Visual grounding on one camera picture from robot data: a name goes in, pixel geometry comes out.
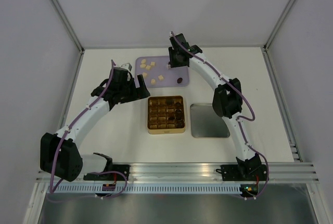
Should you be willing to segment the gold chocolate box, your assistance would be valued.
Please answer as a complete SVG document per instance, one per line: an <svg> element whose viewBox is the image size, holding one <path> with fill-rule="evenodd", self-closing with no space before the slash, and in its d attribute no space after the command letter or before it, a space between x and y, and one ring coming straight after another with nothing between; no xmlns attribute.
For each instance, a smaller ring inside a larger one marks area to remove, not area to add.
<svg viewBox="0 0 333 224"><path fill-rule="evenodd" d="M172 105L167 105L167 100L173 100ZM147 129L151 135L181 134L185 132L185 104L182 96L159 96L149 97L147 102ZM175 108L182 109L182 112L175 112ZM182 119L177 119L176 115L181 114ZM176 121L182 121L182 125L176 125Z"/></svg>

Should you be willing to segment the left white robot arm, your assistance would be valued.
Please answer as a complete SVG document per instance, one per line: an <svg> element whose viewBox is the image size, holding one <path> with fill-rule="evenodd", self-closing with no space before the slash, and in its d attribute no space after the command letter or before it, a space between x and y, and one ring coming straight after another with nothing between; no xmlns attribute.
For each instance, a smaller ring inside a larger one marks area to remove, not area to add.
<svg viewBox="0 0 333 224"><path fill-rule="evenodd" d="M40 169L68 182L74 181L87 161L81 157L79 146L87 134L114 106L148 98L144 78L131 74L132 66L113 66L107 79L91 93L85 108L68 125L54 134L45 133L40 143Z"/></svg>

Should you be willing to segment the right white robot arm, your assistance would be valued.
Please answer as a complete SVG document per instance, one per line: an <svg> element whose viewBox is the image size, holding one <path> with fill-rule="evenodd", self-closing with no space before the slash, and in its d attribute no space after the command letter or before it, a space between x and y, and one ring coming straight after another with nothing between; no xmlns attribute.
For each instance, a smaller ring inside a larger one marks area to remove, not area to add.
<svg viewBox="0 0 333 224"><path fill-rule="evenodd" d="M196 71L214 91L212 107L226 124L236 151L236 174L243 180L256 179L262 162L251 147L244 120L254 121L255 114L248 100L241 93L241 83L219 71L197 45L190 45L183 34L170 33L169 66L189 67Z"/></svg>

